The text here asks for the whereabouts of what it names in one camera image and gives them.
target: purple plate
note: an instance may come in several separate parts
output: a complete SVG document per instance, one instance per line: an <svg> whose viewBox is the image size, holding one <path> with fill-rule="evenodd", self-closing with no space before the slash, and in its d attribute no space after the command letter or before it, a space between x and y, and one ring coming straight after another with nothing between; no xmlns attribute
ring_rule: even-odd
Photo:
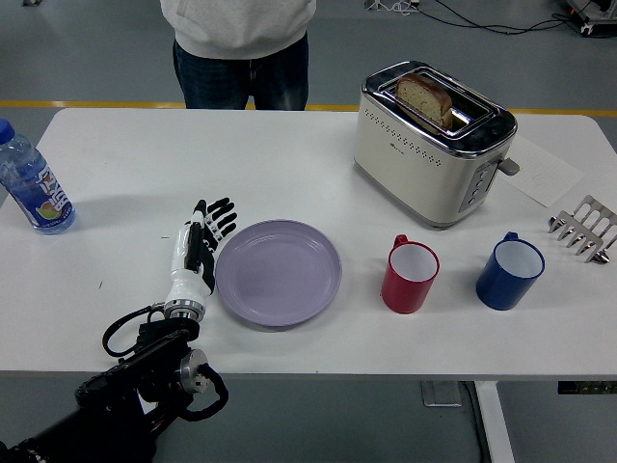
<svg viewBox="0 0 617 463"><path fill-rule="evenodd" d="M221 251L216 283L225 305L263 326L288 326L323 311L336 296L342 267L319 230L290 220L247 227Z"/></svg>

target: white toaster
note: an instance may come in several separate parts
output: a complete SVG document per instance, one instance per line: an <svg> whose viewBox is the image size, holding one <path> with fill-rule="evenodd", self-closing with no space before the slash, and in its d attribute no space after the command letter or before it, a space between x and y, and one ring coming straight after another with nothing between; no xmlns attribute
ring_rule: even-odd
<svg viewBox="0 0 617 463"><path fill-rule="evenodd" d="M396 97L398 78L409 72L449 93L450 130ZM404 62L364 81L355 160L424 222L446 228L484 202L497 169L518 171L505 158L516 131L514 116L486 97L424 63Z"/></svg>

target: metal toast rack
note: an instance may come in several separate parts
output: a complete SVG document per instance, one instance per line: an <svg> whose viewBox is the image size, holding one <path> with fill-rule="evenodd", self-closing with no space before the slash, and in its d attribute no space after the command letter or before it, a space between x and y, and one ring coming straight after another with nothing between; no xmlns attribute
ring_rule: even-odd
<svg viewBox="0 0 617 463"><path fill-rule="evenodd" d="M566 247L579 244L577 256L589 253L585 262L605 264L610 261L606 251L617 240L617 214L587 195L573 214L565 210L549 219L549 233L561 229L557 239L570 237Z"/></svg>

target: blue mug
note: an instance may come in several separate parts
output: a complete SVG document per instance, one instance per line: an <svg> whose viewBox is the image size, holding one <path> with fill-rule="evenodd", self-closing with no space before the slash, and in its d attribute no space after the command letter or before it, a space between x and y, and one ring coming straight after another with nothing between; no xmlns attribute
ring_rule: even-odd
<svg viewBox="0 0 617 463"><path fill-rule="evenodd" d="M510 231L493 249L475 284L475 292L487 306L508 311L519 303L544 269L544 257L538 248Z"/></svg>

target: gray sweatshirt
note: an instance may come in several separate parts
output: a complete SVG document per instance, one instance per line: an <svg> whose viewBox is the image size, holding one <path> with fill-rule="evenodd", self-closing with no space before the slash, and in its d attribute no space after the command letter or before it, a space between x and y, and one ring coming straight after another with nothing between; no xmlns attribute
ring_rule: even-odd
<svg viewBox="0 0 617 463"><path fill-rule="evenodd" d="M161 0L175 39L192 55L224 60L262 58L307 31L317 0Z"/></svg>

